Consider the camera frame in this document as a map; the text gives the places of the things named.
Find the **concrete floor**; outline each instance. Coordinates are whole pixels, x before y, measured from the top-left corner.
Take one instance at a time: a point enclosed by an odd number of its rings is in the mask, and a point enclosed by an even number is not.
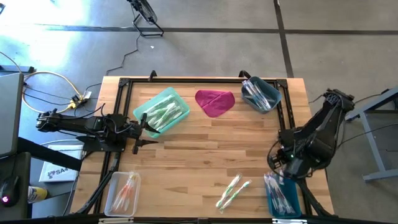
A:
[[[131,27],[133,16],[126,1],[19,2],[4,2],[0,50],[20,65],[67,76],[80,91],[101,82],[107,69],[119,66],[123,55],[135,49],[136,32],[46,31],[43,26],[30,25]],[[398,30],[395,0],[279,2],[285,29]],[[149,3],[163,27],[278,29],[273,0],[149,0]],[[31,12],[34,16],[25,16]],[[245,69],[260,77],[287,77],[280,35],[262,32],[168,32],[164,38],[140,38],[139,52],[126,58],[123,69],[109,75],[148,75],[156,70],[163,76],[235,77]],[[286,40],[294,77],[304,78],[310,99],[327,88],[338,88],[360,99],[398,85],[397,35],[287,34]],[[9,64],[4,58],[0,58],[0,63]],[[50,75],[33,77],[29,83],[36,89],[62,96],[74,94],[65,82]],[[42,110],[53,108],[33,99],[29,102]],[[321,101],[311,104],[312,112],[320,105]],[[36,131],[36,116],[37,113],[22,107],[20,136],[37,143],[70,139],[60,133]],[[356,123],[347,126],[347,138],[362,131]],[[358,153],[364,154],[365,159],[355,159]],[[32,171],[40,172],[42,163],[32,164]],[[385,222],[398,220],[397,179],[372,184],[361,181],[363,174],[374,171],[376,166],[365,138],[357,138],[338,151],[328,168],[337,215]],[[352,184],[341,184],[346,181]],[[63,195],[35,204],[33,217],[60,215],[66,199]]]

